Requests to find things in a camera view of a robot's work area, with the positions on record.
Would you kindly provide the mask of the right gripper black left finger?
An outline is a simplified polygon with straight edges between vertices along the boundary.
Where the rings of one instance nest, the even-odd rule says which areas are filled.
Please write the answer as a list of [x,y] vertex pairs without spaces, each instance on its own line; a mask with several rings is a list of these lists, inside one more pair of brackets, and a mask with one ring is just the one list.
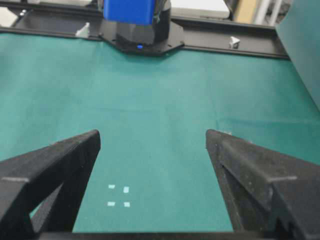
[[1,161],[1,235],[71,232],[100,149],[94,129]]

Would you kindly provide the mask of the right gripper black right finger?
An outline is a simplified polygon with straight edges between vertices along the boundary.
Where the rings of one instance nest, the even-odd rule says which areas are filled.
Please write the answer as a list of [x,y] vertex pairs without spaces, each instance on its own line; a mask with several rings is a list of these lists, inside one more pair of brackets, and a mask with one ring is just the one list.
[[319,165],[213,129],[205,145],[235,231],[319,239]]

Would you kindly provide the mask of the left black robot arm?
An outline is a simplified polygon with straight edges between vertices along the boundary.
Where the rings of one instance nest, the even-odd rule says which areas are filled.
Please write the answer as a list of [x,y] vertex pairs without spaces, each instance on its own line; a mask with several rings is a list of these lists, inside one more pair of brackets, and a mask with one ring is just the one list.
[[116,37],[130,44],[155,45],[168,39],[170,0],[125,0]]

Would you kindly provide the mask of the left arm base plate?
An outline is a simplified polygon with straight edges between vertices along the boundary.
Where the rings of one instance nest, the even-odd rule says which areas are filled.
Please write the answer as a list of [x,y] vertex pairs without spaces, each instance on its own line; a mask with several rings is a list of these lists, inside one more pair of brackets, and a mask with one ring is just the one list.
[[126,54],[162,56],[185,46],[184,29],[171,20],[151,25],[104,20],[99,37]]

